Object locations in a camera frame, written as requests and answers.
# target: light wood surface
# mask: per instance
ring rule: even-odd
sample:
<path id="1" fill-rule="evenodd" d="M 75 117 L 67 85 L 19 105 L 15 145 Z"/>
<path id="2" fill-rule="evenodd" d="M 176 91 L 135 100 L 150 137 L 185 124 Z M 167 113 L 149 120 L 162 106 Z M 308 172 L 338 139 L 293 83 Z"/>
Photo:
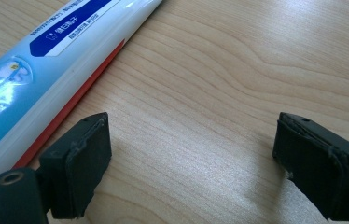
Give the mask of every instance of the light wood surface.
<path id="1" fill-rule="evenodd" d="M 0 56 L 66 2 L 0 0 Z M 164 0 L 48 145 L 102 111 L 104 179 L 51 223 L 327 223 L 272 146 L 281 111 L 349 140 L 349 1 Z"/>

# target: wooden table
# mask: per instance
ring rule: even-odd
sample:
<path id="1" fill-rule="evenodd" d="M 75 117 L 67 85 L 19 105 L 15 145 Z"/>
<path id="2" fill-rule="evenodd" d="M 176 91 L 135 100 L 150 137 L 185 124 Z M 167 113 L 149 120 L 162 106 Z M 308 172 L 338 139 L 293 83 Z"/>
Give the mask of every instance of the wooden table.
<path id="1" fill-rule="evenodd" d="M 0 0 L 0 56 L 66 2 Z M 281 111 L 349 140 L 349 1 L 166 0 L 48 145 L 102 111 L 104 179 L 51 223 L 326 223 L 272 146 Z"/>

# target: white toothpaste tube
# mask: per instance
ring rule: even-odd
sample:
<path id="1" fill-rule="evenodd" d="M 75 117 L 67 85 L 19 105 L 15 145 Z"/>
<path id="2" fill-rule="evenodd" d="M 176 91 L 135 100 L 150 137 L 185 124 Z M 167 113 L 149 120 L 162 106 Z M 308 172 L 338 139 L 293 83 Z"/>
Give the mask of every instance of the white toothpaste tube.
<path id="1" fill-rule="evenodd" d="M 0 173 L 34 156 L 161 0 L 73 0 L 0 58 Z"/>

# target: table surface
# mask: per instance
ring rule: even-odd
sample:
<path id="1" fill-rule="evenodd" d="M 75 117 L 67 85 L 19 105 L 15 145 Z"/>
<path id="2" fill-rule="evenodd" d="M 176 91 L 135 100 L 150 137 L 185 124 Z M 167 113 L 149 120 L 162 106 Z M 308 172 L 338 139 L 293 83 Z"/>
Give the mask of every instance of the table surface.
<path id="1" fill-rule="evenodd" d="M 0 0 L 0 56 L 66 2 Z M 109 168 L 51 223 L 327 223 L 272 146 L 281 111 L 349 140 L 349 1 L 165 0 L 47 145 L 102 111 Z"/>

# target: screw hole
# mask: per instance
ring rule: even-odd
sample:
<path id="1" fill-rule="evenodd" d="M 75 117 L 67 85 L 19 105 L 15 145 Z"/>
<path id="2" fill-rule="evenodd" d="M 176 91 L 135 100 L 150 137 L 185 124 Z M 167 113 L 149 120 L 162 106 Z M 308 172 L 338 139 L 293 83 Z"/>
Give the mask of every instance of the screw hole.
<path id="1" fill-rule="evenodd" d="M 24 174 L 22 172 L 12 172 L 0 178 L 1 185 L 11 185 L 20 181 Z"/>

